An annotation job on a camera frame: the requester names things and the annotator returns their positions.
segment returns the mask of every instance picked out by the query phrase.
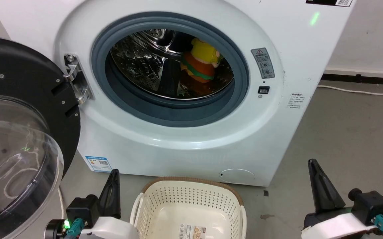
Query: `screw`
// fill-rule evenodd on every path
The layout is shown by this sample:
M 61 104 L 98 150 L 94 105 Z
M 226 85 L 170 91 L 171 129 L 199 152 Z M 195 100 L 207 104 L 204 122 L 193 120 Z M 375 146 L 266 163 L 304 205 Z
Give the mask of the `screw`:
M 75 57 L 72 55 L 67 56 L 67 60 L 70 62 L 73 62 L 75 60 Z

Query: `gray rubber gasket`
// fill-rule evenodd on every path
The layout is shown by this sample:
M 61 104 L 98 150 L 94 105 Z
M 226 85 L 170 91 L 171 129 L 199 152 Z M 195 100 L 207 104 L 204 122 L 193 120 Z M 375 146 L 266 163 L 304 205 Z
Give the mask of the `gray rubber gasket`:
M 234 82 L 220 94 L 196 101 L 167 100 L 125 87 L 126 79 L 122 82 L 122 74 L 111 66 L 109 51 L 120 39 L 153 28 L 177 30 L 204 39 L 226 58 Z M 114 104 L 142 120 L 169 127 L 197 127 L 220 120 L 242 102 L 249 86 L 246 60 L 234 42 L 205 22 L 175 13 L 145 12 L 112 23 L 94 43 L 91 63 L 99 86 Z

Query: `open washing machine door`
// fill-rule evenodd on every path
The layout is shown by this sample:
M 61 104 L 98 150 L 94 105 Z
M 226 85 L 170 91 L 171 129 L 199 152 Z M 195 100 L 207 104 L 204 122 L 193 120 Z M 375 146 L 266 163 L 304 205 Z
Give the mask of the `open washing machine door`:
M 0 121 L 40 130 L 58 143 L 64 174 L 80 133 L 78 100 L 72 84 L 49 59 L 24 45 L 0 39 Z
M 0 39 L 0 239 L 38 218 L 73 159 L 80 115 L 71 76 Z

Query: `green laser dot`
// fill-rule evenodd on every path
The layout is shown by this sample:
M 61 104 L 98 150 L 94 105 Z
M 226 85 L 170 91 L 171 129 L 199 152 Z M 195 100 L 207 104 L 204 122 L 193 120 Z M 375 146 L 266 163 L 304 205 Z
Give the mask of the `green laser dot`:
M 319 16 L 320 16 L 320 13 L 319 13 L 319 12 L 314 13 L 313 19 L 311 19 L 311 22 L 310 22 L 310 25 L 311 25 L 311 26 L 314 26 L 314 24 L 316 24 L 316 22 L 317 22 Z
M 64 221 L 64 223 L 63 223 L 63 227 L 64 227 L 65 229 L 69 229 L 69 228 L 70 228 L 70 223 L 69 223 L 69 221 L 68 221 L 67 219 Z

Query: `yellow plush toy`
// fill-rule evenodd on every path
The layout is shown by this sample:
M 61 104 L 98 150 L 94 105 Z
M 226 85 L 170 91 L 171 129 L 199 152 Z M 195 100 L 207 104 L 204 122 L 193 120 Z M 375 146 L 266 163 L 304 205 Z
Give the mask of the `yellow plush toy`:
M 213 46 L 199 38 L 194 38 L 191 43 L 193 49 L 184 53 L 180 63 L 181 70 L 187 71 L 193 79 L 207 83 L 214 79 L 215 68 L 219 66 L 222 56 Z

